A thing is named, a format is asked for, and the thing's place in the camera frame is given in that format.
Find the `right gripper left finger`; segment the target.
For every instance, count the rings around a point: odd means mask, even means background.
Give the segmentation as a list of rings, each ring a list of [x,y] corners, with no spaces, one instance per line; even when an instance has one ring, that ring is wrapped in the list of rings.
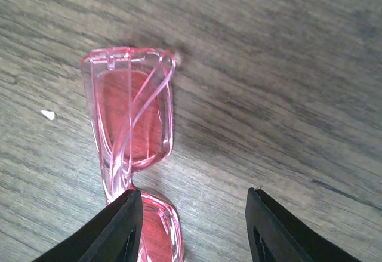
[[[127,190],[36,261],[137,261],[143,225],[139,190]]]

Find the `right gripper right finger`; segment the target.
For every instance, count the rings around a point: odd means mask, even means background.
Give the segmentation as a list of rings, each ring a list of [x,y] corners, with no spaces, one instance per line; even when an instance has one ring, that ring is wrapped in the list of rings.
[[[262,189],[248,189],[245,218],[253,261],[359,261],[317,234]]]

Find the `red transparent sunglasses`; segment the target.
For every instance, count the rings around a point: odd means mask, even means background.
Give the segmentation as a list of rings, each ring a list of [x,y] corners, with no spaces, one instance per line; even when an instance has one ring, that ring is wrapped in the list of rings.
[[[81,62],[105,200],[172,151],[175,55],[159,48],[94,49]]]

